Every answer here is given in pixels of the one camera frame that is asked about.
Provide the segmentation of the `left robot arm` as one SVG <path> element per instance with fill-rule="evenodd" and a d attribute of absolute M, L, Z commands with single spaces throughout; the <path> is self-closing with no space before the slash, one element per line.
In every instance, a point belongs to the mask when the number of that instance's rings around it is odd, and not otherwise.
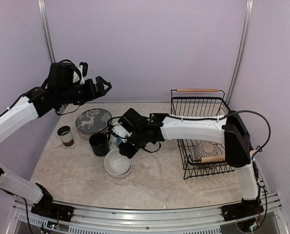
<path fill-rule="evenodd" d="M 63 105 L 83 104 L 105 96 L 112 88 L 101 76 L 87 78 L 88 64 L 76 66 L 68 59 L 52 63 L 49 75 L 39 87 L 20 95 L 0 114 L 0 145 L 26 124 L 44 116 L 51 110 L 59 112 Z M 0 164 L 0 189 L 36 204 L 45 216 L 57 212 L 47 190 L 8 170 Z"/>

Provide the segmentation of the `beige ceramic bowl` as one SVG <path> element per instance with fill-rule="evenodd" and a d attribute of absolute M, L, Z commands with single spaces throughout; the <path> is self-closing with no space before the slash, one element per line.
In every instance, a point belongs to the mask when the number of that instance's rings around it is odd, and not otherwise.
<path fill-rule="evenodd" d="M 114 176 L 127 173 L 132 167 L 131 160 L 119 153 L 119 149 L 111 150 L 104 159 L 104 168 Z"/>

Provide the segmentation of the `white and brown cup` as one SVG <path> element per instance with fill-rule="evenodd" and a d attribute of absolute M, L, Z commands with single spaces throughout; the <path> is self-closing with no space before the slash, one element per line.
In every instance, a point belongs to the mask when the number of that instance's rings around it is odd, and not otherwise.
<path fill-rule="evenodd" d="M 70 126 L 60 127 L 57 131 L 57 135 L 64 146 L 70 147 L 74 144 L 74 138 Z"/>

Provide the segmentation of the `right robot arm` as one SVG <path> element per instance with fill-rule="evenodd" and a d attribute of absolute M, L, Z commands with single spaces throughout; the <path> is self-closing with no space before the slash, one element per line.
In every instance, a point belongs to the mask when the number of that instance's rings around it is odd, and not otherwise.
<path fill-rule="evenodd" d="M 254 171 L 254 157 L 267 145 L 264 142 L 252 148 L 250 134 L 243 123 L 242 111 L 229 111 L 226 115 L 214 117 L 185 117 L 167 113 L 151 113 L 142 116 L 135 109 L 128 109 L 123 115 L 108 120 L 108 132 L 120 138 L 119 153 L 133 158 L 148 143 L 156 144 L 166 140 L 205 140 L 224 144 L 225 161 L 231 166 L 240 183 L 242 201 L 237 204 L 242 216 L 253 211 L 261 212 L 260 186 Z"/>

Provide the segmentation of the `light blue mug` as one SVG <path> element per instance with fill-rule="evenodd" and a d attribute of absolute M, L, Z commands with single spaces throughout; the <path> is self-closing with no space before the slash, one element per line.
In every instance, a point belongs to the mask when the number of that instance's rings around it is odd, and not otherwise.
<path fill-rule="evenodd" d="M 118 147 L 119 144 L 122 143 L 122 139 L 119 138 L 119 137 L 114 137 L 114 138 L 113 138 L 113 143 L 114 143 L 115 146 Z"/>

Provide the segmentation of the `dark green mug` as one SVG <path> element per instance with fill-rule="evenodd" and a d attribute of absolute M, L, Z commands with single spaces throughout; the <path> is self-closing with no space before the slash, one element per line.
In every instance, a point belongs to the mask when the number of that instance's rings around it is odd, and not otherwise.
<path fill-rule="evenodd" d="M 110 134 L 108 132 L 91 135 L 89 138 L 89 144 L 94 155 L 98 157 L 106 156 L 110 151 L 109 141 Z"/>

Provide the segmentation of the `grey deer pattern plate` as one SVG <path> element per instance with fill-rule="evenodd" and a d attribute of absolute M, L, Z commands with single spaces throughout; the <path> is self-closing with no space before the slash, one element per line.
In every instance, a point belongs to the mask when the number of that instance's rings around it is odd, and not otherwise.
<path fill-rule="evenodd" d="M 102 108 L 94 108 L 81 113 L 75 121 L 76 128 L 87 135 L 101 133 L 107 130 L 107 122 L 112 114 Z"/>

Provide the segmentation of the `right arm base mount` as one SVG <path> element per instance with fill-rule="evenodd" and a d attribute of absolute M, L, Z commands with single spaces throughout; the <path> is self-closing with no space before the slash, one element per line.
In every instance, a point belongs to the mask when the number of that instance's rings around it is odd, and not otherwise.
<path fill-rule="evenodd" d="M 245 204 L 244 202 L 225 205 L 221 210 L 225 222 L 258 215 L 264 212 L 264 208 L 261 204 Z"/>

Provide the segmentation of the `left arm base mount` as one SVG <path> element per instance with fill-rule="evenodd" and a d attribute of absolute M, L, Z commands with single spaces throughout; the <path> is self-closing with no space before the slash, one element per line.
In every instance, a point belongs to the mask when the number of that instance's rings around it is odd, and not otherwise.
<path fill-rule="evenodd" d="M 40 205 L 33 205 L 31 212 L 42 217 L 55 219 L 58 221 L 71 222 L 74 208 L 72 206 L 51 203 L 45 207 L 41 207 Z"/>

